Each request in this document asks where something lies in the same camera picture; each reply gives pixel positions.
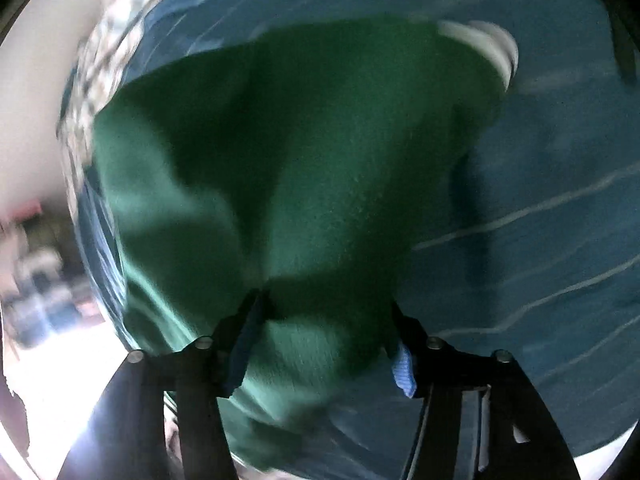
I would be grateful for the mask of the green white varsity jacket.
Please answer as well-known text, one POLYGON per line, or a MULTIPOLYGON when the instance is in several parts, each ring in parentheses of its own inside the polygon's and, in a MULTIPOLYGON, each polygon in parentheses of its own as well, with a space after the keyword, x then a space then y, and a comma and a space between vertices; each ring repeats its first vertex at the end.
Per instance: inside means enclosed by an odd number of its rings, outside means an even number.
POLYGON ((252 289, 274 302, 220 404, 242 462, 283 468, 381 357, 437 185, 496 119, 517 67, 493 24, 303 24, 153 70, 96 115, 134 343, 176 352, 252 289))

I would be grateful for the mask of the blue striped plaid bedsheet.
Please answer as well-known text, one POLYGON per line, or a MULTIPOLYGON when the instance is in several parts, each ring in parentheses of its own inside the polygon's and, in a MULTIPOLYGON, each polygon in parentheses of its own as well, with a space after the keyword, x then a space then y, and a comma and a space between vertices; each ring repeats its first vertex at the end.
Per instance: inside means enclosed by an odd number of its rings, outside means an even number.
MULTIPOLYGON (((637 478, 639 29, 619 1, 101 0, 58 140, 82 255, 128 354, 164 356, 139 348, 122 325, 126 278, 93 163, 94 120, 122 86, 282 27, 493 24, 513 38, 518 67, 496 119, 437 185, 440 206, 425 213, 390 305, 462 352, 510 352, 576 467, 596 452, 597 477, 637 478)), ((396 385, 389 341, 283 468, 242 462, 224 430, 233 479, 405 479, 422 402, 396 385)), ((218 401, 222 428, 220 404, 233 393, 218 401)))

